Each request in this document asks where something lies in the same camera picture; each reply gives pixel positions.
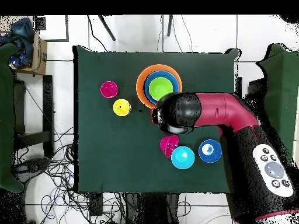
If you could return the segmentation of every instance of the blue cloth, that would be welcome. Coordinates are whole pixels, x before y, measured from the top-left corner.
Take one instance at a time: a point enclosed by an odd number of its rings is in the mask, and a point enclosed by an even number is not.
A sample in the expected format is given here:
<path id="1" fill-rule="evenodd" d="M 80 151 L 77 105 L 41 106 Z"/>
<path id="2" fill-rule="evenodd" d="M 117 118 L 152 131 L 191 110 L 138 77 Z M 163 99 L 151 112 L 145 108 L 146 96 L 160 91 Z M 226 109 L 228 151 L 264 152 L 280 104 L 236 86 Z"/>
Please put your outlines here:
<path id="1" fill-rule="evenodd" d="M 9 62 L 21 69 L 32 65 L 34 29 L 29 18 L 23 18 L 11 25 L 11 33 L 0 37 L 0 44 L 13 43 L 19 51 L 10 57 Z"/>

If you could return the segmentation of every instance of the pink cup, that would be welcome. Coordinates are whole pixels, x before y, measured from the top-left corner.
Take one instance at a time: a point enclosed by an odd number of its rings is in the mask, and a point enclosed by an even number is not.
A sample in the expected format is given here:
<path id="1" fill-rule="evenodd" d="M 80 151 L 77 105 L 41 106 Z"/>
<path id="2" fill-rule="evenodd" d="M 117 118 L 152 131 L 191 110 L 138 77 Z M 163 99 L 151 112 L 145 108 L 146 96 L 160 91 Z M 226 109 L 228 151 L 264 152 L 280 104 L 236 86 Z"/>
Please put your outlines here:
<path id="1" fill-rule="evenodd" d="M 177 148 L 179 145 L 179 138 L 178 136 L 166 136 L 163 137 L 160 141 L 160 148 L 166 157 L 170 158 L 172 152 Z"/>
<path id="2" fill-rule="evenodd" d="M 104 82 L 100 87 L 100 92 L 105 98 L 113 98 L 117 95 L 117 85 L 110 80 Z"/>

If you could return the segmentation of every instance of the metal stand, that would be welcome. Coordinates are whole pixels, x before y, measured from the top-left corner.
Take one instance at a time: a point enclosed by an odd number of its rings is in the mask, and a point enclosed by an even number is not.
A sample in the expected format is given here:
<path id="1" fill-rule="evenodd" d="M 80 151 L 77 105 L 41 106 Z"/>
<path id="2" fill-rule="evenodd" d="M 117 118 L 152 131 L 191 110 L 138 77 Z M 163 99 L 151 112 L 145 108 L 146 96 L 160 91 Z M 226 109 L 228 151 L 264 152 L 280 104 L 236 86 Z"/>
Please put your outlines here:
<path id="1" fill-rule="evenodd" d="M 171 35 L 171 24 L 172 24 L 173 15 L 169 15 L 168 20 L 168 30 L 167 30 L 167 36 L 169 37 Z"/>
<path id="2" fill-rule="evenodd" d="M 53 142 L 53 77 L 43 76 L 43 131 L 36 133 L 25 133 L 24 126 L 24 96 L 25 87 L 22 82 L 15 81 L 14 101 L 16 113 L 16 137 L 15 150 L 23 149 L 35 144 L 43 144 L 44 155 L 51 158 L 54 155 Z"/>
<path id="3" fill-rule="evenodd" d="M 113 41 L 115 41 L 115 40 L 116 40 L 116 39 L 115 39 L 115 36 L 113 35 L 113 33 L 111 32 L 111 30 L 109 29 L 107 23 L 106 23 L 105 20 L 104 20 L 104 17 L 103 17 L 102 15 L 99 15 L 98 17 L 100 18 L 100 21 L 103 23 L 105 29 L 106 29 L 107 32 L 109 33 L 111 39 L 112 39 Z"/>

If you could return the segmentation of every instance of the chair leg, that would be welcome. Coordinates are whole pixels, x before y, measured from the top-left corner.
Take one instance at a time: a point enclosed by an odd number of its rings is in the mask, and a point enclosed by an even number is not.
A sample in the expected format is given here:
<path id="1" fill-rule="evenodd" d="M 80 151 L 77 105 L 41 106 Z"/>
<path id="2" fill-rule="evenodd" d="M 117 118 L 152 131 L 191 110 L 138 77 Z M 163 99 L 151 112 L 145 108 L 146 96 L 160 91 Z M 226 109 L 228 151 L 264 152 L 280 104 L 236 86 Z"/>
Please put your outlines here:
<path id="1" fill-rule="evenodd" d="M 109 33 L 111 39 L 112 39 L 113 41 L 115 41 L 116 39 L 115 39 L 113 33 L 111 32 L 111 30 L 109 29 L 107 23 L 105 22 L 104 17 L 103 17 L 102 15 L 99 15 L 98 17 L 100 18 L 100 21 L 103 23 L 105 29 L 106 29 L 107 32 Z"/>
<path id="2" fill-rule="evenodd" d="M 167 30 L 167 36 L 169 37 L 171 35 L 171 24 L 172 24 L 173 15 L 169 15 L 168 20 L 168 30 Z"/>

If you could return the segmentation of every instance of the white button panel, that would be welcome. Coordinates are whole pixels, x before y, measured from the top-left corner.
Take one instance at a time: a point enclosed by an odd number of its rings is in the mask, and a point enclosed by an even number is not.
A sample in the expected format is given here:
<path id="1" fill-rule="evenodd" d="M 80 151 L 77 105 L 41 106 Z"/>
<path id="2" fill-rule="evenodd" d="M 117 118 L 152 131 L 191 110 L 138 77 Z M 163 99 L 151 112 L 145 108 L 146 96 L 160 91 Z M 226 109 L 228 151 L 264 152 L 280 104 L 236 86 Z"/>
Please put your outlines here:
<path id="1" fill-rule="evenodd" d="M 278 155 L 275 151 L 266 144 L 259 144 L 252 152 L 253 158 L 260 170 L 260 173 L 264 179 L 266 187 L 274 194 L 281 197 L 290 197 L 293 195 L 294 190 L 290 183 L 290 180 L 286 174 L 286 171 L 278 159 Z M 265 167 L 270 163 L 278 163 L 282 166 L 284 173 L 282 178 L 274 178 L 266 173 Z"/>

